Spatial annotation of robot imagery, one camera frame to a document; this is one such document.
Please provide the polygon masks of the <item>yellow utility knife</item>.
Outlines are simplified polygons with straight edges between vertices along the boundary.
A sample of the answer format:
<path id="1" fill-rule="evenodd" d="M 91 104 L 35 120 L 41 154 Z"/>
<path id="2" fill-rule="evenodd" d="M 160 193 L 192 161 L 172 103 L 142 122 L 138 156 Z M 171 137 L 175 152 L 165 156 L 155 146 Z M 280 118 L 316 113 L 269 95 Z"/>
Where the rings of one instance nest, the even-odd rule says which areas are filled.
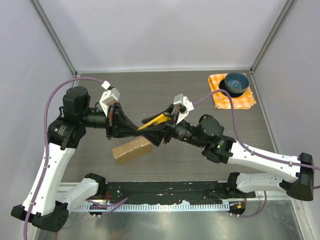
<path id="1" fill-rule="evenodd" d="M 152 120 L 149 120 L 147 123 L 145 123 L 143 126 L 138 128 L 138 130 L 146 129 L 150 126 L 157 126 L 159 124 L 162 124 L 168 120 L 171 119 L 171 114 L 168 112 L 161 113 L 159 116 L 153 118 Z"/>

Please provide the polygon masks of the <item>brown cardboard express box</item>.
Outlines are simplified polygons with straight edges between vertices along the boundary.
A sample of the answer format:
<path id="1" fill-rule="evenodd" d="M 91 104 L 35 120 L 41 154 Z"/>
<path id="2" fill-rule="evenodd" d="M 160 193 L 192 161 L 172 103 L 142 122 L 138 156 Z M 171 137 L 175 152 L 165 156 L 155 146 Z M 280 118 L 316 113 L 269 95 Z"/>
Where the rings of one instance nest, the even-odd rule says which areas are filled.
<path id="1" fill-rule="evenodd" d="M 125 164 L 153 150 L 153 145 L 143 136 L 112 149 L 113 158 L 118 164 Z"/>

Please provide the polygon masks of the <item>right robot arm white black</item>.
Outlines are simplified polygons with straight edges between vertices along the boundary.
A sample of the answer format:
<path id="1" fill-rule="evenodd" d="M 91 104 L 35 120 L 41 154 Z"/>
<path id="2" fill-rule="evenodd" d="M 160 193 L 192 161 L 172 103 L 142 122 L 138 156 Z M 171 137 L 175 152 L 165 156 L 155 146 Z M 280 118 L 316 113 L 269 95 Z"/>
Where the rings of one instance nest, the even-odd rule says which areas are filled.
<path id="1" fill-rule="evenodd" d="M 177 139 L 201 148 L 201 154 L 213 163 L 242 165 L 260 171 L 231 173 L 225 186 L 230 197 L 253 191 L 279 191 L 296 200 L 314 199 L 315 166 L 310 154 L 282 155 L 255 148 L 239 138 L 224 135 L 225 128 L 213 116 L 204 114 L 193 126 L 185 121 L 186 113 L 186 108 L 172 105 L 144 119 L 138 131 L 154 145 Z"/>

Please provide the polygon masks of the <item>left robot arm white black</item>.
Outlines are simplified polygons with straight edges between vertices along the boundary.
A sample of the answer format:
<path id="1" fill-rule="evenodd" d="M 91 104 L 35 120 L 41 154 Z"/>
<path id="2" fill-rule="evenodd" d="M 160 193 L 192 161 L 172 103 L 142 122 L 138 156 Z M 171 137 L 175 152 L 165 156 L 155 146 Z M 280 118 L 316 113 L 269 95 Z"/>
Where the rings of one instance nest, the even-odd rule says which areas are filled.
<path id="1" fill-rule="evenodd" d="M 105 129 L 107 137 L 126 138 L 137 135 L 137 127 L 124 115 L 118 103 L 119 91 L 107 85 L 98 102 L 101 109 L 91 108 L 85 87 L 66 91 L 59 116 L 44 124 L 43 160 L 28 197 L 12 208 L 11 216 L 41 230 L 57 233 L 65 225 L 70 211 L 93 197 L 102 199 L 107 192 L 106 179 L 88 173 L 67 193 L 58 194 L 66 167 L 87 128 Z"/>

